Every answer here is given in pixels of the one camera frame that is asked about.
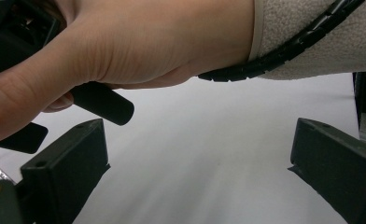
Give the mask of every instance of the white surface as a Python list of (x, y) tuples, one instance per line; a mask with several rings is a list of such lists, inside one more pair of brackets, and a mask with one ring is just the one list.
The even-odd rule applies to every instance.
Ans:
[[(76, 224), (343, 224), (287, 170), (297, 118), (358, 136), (349, 74), (119, 91), (135, 104), (126, 126), (106, 121), (111, 169)], [(44, 146), (96, 117), (77, 107), (42, 114)], [(32, 156), (0, 149), (15, 180)]]

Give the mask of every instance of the hand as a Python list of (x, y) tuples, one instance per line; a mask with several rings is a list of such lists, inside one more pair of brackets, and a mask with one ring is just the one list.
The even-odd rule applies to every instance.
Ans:
[(172, 86), (244, 62), (251, 46), (253, 0), (46, 3), (56, 6), (49, 10), (62, 15), (65, 29), (36, 55), (0, 74), (0, 140), (41, 111), (70, 106), (69, 90), (82, 83)]

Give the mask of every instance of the sleeve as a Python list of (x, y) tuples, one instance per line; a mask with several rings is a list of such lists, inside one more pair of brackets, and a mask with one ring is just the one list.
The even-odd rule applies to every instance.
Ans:
[[(325, 11), (334, 0), (255, 0), (249, 60), (276, 49)], [(260, 77), (297, 79), (366, 72), (366, 1), (312, 48)]]

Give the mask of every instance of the white table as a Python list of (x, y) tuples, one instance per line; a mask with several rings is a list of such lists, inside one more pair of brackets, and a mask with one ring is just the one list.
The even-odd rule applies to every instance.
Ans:
[[(352, 77), (294, 81), (193, 78), (166, 89), (119, 91), (132, 121), (106, 121), (111, 169), (76, 224), (342, 224), (344, 220), (287, 170), (297, 118), (359, 136)], [(43, 147), (96, 116), (78, 107), (41, 114)], [(32, 156), (0, 149), (15, 180)]]

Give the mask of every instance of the black plastic piece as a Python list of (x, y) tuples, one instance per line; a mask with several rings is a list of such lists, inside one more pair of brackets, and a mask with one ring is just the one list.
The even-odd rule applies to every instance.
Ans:
[(17, 186), (0, 180), (0, 223), (72, 223), (109, 167), (102, 120), (79, 124), (24, 164)]
[(8, 180), (0, 180), (0, 224), (24, 224), (17, 193)]
[(115, 124), (124, 125), (134, 114), (134, 104), (106, 85), (89, 82), (71, 90), (75, 105), (91, 111)]
[(252, 62), (210, 71), (198, 77), (209, 81), (227, 82), (258, 77), (267, 71), (273, 71), (315, 45), (316, 42), (343, 22), (364, 1), (337, 0), (312, 23), (278, 49)]
[(290, 168), (349, 224), (366, 224), (366, 144), (328, 124), (299, 119)]
[(49, 130), (35, 123), (0, 141), (0, 147), (24, 153), (36, 153)]

